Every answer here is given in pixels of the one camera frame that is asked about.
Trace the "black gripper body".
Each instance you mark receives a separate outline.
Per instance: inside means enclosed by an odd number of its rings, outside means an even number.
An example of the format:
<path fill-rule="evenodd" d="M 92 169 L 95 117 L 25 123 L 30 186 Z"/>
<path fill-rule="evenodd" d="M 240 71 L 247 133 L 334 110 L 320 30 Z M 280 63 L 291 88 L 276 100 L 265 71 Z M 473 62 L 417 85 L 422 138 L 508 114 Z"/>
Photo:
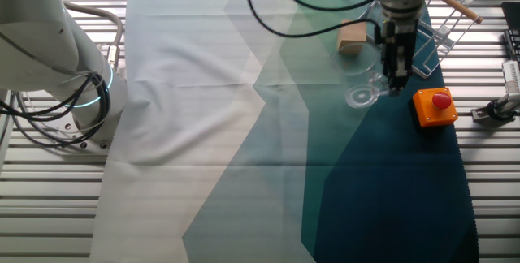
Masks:
<path fill-rule="evenodd" d="M 382 64 L 385 71 L 411 71 L 416 45 L 419 10 L 397 13 L 381 11 Z"/>

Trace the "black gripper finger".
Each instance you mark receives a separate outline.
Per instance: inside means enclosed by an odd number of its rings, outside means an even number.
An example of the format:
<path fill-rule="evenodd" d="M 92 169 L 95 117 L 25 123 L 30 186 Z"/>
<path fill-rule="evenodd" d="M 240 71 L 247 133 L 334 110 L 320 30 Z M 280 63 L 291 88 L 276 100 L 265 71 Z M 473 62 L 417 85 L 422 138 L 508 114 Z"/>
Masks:
<path fill-rule="evenodd" d="M 397 73 L 397 61 L 394 58 L 385 58 L 383 60 L 383 74 L 387 78 L 388 92 L 390 97 L 398 95 L 397 86 L 394 84 Z"/>
<path fill-rule="evenodd" d="M 401 92 L 412 75 L 412 62 L 409 58 L 398 58 L 396 62 L 396 91 Z"/>

